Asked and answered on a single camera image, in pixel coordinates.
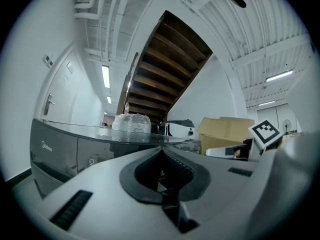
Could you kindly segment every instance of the floor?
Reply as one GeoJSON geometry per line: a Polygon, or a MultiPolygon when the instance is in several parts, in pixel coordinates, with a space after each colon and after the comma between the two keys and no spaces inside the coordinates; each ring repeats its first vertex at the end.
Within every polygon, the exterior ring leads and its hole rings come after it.
{"type": "Polygon", "coordinates": [[[12,192],[17,202],[22,206],[36,209],[42,201],[32,175],[15,185],[12,192]]]}

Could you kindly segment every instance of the midea logo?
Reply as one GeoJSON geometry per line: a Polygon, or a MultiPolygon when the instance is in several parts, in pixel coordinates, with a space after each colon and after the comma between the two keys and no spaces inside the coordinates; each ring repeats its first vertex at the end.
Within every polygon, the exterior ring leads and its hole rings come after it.
{"type": "Polygon", "coordinates": [[[49,150],[49,151],[52,152],[52,148],[49,147],[44,141],[41,142],[41,146],[42,146],[44,149],[47,149],[47,150],[49,150]]]}

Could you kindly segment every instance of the cardboard box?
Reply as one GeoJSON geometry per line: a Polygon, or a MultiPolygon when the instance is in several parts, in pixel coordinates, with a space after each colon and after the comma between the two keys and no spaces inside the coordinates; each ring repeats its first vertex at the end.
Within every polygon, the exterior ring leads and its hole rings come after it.
{"type": "Polygon", "coordinates": [[[235,117],[220,117],[213,119],[204,117],[197,132],[201,141],[202,154],[207,149],[230,147],[243,144],[245,139],[250,139],[248,130],[255,124],[254,120],[235,117]]]}

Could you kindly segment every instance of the door handle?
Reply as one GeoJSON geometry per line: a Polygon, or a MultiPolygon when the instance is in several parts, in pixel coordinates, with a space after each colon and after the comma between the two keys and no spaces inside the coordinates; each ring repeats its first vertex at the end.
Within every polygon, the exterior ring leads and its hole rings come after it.
{"type": "Polygon", "coordinates": [[[50,93],[49,96],[48,96],[48,99],[46,100],[46,104],[45,104],[45,108],[44,108],[44,115],[45,116],[48,115],[50,104],[56,105],[55,103],[53,103],[51,101],[51,98],[52,98],[52,94],[50,93]]]}

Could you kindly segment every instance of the black vent slot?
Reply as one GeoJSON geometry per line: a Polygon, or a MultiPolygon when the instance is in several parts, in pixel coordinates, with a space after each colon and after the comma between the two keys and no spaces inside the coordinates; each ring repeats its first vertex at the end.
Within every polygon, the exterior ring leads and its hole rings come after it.
{"type": "Polygon", "coordinates": [[[165,161],[163,172],[166,175],[166,178],[163,178],[160,183],[167,189],[175,189],[176,194],[178,194],[182,187],[193,180],[195,171],[169,153],[165,153],[163,158],[165,161]]]}
{"type": "Polygon", "coordinates": [[[78,191],[50,221],[59,228],[67,231],[85,207],[91,195],[91,192],[84,190],[78,191]]]}
{"type": "Polygon", "coordinates": [[[228,172],[250,177],[253,171],[231,167],[228,172]]]}

